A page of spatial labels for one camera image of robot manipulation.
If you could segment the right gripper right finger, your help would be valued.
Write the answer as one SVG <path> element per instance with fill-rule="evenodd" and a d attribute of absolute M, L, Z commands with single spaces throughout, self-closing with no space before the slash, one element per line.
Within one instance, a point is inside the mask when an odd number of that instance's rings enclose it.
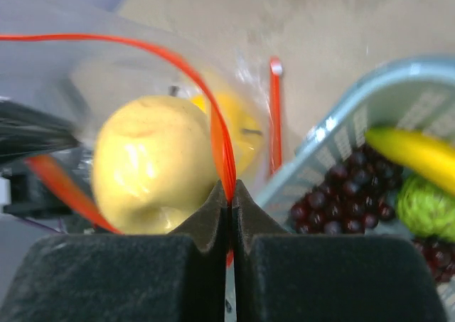
<path fill-rule="evenodd" d="M 232 200 L 239 321 L 446 321 L 427 263 L 401 238 L 295 235 L 237 182 Z"/>

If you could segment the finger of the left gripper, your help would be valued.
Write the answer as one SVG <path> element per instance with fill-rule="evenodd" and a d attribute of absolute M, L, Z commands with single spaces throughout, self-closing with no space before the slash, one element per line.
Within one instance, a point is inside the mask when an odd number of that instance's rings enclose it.
<path fill-rule="evenodd" d="M 79 145 L 69 121 L 31 107 L 1 101 L 1 161 L 72 149 Z"/>

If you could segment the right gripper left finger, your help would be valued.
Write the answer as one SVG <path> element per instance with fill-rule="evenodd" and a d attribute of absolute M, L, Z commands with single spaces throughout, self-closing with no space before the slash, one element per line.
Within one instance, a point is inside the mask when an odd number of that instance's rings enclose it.
<path fill-rule="evenodd" d="M 222 321 L 227 202 L 216 185 L 166 235 L 56 235 L 35 242 L 2 321 Z"/>

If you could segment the pale yellow pear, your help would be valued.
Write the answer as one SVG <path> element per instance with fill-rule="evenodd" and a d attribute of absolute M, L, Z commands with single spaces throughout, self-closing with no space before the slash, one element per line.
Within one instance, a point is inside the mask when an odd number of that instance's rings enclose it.
<path fill-rule="evenodd" d="M 107 222 L 124 234 L 174 230 L 204 204 L 217 181 L 208 118 L 189 100 L 133 100 L 97 135 L 92 192 Z"/>

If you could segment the clear zip top bag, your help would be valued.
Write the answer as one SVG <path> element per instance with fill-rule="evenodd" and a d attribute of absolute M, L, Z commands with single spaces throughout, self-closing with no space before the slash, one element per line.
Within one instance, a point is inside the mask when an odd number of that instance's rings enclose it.
<path fill-rule="evenodd" d="M 117 232 L 165 234 L 207 199 L 220 135 L 193 67 L 218 103 L 237 177 L 267 175 L 266 99 L 175 36 L 51 0 L 1 0 L 1 96 L 68 120 L 92 151 L 90 185 Z"/>

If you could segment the yellow apple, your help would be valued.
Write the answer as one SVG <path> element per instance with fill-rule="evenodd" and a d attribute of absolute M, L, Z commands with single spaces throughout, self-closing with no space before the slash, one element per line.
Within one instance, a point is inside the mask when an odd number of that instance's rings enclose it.
<path fill-rule="evenodd" d="M 259 171 L 264 137 L 261 124 L 253 115 L 252 105 L 232 91 L 215 91 L 213 95 L 230 134 L 237 176 L 253 178 Z"/>

